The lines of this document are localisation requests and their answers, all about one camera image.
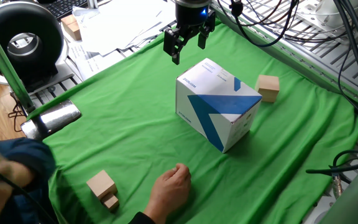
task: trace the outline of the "green backdrop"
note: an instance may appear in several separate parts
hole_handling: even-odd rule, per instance
[[[50,198],[69,223],[127,223],[143,211],[156,178],[177,162],[192,174],[188,203],[170,223],[296,223],[319,200],[326,169],[358,138],[358,118],[341,96],[302,77],[218,25],[207,47],[189,41],[176,66],[163,38],[36,110],[71,99],[82,117],[45,139],[57,160]],[[250,132],[227,154],[175,114],[175,79],[210,58],[254,87],[280,78],[275,103],[262,103]],[[86,181],[101,170],[116,182],[120,207],[109,213]]]

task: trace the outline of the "dark clothing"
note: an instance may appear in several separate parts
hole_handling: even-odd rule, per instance
[[[53,210],[48,197],[48,179],[55,171],[55,160],[49,147],[32,139],[11,139],[0,141],[0,154],[10,161],[25,165],[36,173],[36,178],[24,189],[52,215]],[[42,220],[33,205],[23,195],[15,195],[14,192],[0,214],[0,224],[6,223],[39,224]],[[130,224],[155,223],[147,215],[139,212]]]
[[[142,212],[138,212],[129,224],[155,224],[154,221]]]

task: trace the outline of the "blue printed design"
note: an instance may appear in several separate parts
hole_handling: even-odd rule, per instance
[[[241,80],[234,77],[234,91],[238,91],[241,88]]]
[[[190,95],[194,111],[207,139],[221,152],[223,144],[209,117],[210,114],[243,114],[260,101],[261,96]]]

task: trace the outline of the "small wooden block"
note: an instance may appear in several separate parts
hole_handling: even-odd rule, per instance
[[[66,24],[66,25],[70,25],[72,23],[77,22],[77,20],[75,19],[73,14],[62,18],[61,21],[62,21],[62,23]]]
[[[274,103],[280,91],[278,77],[259,75],[255,90],[262,95],[262,101]]]
[[[107,194],[102,198],[101,202],[104,206],[106,206],[106,208],[109,209],[110,212],[117,208],[119,205],[118,198],[113,194]]]
[[[101,200],[108,193],[116,194],[116,183],[110,178],[106,171],[102,170],[86,182],[92,192]]]
[[[80,27],[73,15],[66,16],[62,19],[63,28],[75,40],[81,40]]]

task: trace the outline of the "green pole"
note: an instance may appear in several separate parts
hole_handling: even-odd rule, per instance
[[[13,69],[11,62],[6,56],[4,50],[0,45],[0,71],[6,78],[9,86],[11,86],[12,91],[15,93],[17,99],[20,101],[24,109],[30,113],[35,110],[35,106],[30,99],[30,96],[27,90],[24,88],[22,80],[17,76],[16,71]]]

